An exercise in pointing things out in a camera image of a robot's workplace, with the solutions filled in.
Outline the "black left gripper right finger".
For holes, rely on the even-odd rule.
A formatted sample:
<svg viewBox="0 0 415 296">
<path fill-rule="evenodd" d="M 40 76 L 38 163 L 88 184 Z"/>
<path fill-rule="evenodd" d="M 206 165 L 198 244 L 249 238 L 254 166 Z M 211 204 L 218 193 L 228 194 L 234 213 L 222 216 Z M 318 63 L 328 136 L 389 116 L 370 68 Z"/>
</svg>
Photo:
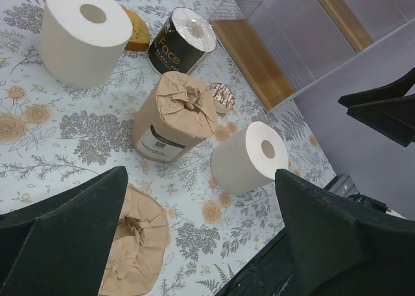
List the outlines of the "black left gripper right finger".
<svg viewBox="0 0 415 296">
<path fill-rule="evenodd" d="M 413 295 L 414 222 L 329 193 L 285 169 L 276 195 L 305 295 Z"/>
</svg>

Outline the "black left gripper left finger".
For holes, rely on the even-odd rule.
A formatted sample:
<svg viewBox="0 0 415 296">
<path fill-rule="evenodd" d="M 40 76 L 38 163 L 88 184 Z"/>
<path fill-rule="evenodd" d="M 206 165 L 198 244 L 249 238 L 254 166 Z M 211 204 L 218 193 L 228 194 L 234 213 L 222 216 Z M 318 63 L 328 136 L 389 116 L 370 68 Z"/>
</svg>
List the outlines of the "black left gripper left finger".
<svg viewBox="0 0 415 296">
<path fill-rule="evenodd" d="M 1 215 L 1 294 L 98 295 L 127 184 L 118 166 Z"/>
</svg>

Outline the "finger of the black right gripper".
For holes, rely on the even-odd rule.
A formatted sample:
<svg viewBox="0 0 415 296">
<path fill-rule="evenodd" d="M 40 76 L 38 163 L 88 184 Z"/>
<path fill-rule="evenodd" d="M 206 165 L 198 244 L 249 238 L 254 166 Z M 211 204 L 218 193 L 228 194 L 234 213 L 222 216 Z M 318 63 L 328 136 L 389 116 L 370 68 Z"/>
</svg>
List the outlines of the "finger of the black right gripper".
<svg viewBox="0 0 415 296">
<path fill-rule="evenodd" d="M 414 143 L 414 94 L 351 106 L 347 115 L 403 147 Z"/>
<path fill-rule="evenodd" d="M 365 103 L 404 97 L 405 94 L 414 86 L 414 72 L 415 68 L 412 68 L 398 80 L 379 88 L 343 95 L 338 100 L 338 103 L 346 108 L 349 108 L 351 106 L 362 105 Z"/>
</svg>

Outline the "small white paper towel roll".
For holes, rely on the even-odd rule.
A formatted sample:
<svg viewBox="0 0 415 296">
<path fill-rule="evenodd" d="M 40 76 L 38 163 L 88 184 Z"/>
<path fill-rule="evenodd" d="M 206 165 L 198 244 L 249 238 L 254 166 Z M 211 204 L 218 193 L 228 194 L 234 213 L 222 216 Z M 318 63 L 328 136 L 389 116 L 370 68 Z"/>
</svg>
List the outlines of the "small white paper towel roll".
<svg viewBox="0 0 415 296">
<path fill-rule="evenodd" d="M 270 184 L 278 169 L 288 169 L 289 158 L 280 135 L 256 121 L 213 150 L 211 172 L 226 192 L 244 194 Z"/>
</svg>

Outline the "large white paper towel roll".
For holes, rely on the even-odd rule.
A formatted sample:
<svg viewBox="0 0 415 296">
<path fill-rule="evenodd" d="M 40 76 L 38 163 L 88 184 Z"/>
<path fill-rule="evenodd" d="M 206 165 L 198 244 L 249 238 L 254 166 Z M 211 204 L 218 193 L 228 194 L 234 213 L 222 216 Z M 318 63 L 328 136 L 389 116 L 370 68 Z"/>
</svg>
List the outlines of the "large white paper towel roll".
<svg viewBox="0 0 415 296">
<path fill-rule="evenodd" d="M 132 31 L 115 0 L 45 0 L 38 55 L 60 82 L 90 89 L 110 78 Z"/>
</svg>

